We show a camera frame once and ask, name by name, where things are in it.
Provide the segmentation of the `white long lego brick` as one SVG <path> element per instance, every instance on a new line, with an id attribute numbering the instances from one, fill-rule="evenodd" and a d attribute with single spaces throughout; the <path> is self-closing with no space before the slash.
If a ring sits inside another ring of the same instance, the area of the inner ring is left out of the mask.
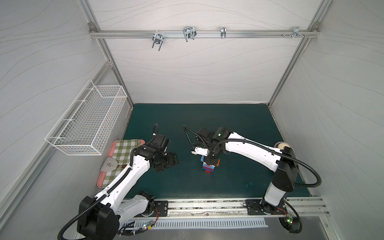
<path id="1" fill-rule="evenodd" d="M 210 151 L 206 148 L 201 147 L 195 147 L 193 150 L 191 150 L 191 153 L 194 155 L 201 155 L 201 156 L 208 156 Z"/>

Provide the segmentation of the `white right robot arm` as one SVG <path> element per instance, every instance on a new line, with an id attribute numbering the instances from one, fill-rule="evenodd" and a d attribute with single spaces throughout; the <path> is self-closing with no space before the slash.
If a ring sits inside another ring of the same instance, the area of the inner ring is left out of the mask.
<path id="1" fill-rule="evenodd" d="M 236 132 L 220 127 L 216 132 L 201 128 L 192 144 L 191 153 L 201 155 L 209 172 L 219 163 L 220 154 L 236 153 L 247 157 L 274 173 L 261 204 L 277 207 L 287 193 L 293 192 L 298 175 L 298 163 L 290 160 L 295 154 L 290 145 L 278 142 L 274 147 L 251 141 Z"/>

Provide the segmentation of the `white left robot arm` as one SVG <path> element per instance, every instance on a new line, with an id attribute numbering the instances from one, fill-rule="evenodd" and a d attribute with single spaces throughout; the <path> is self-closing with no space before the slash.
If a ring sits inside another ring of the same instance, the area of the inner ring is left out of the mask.
<path id="1" fill-rule="evenodd" d="M 177 156 L 167 150 L 169 139 L 156 134 L 147 143 L 134 148 L 124 170 L 95 197 L 85 197 L 79 206 L 77 231 L 87 240 L 112 240 L 115 235 L 125 235 L 124 227 L 138 215 L 157 215 L 155 197 L 139 192 L 131 200 L 124 198 L 139 178 L 150 168 L 161 172 L 178 164 Z"/>

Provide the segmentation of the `light blue long lego brick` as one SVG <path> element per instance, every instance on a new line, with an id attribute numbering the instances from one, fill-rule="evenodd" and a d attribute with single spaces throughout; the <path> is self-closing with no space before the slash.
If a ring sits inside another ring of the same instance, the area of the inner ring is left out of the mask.
<path id="1" fill-rule="evenodd" d="M 205 156 L 201 156 L 201 162 L 202 162 L 203 164 L 204 164 L 204 163 L 207 164 L 207 163 L 205 162 Z"/>

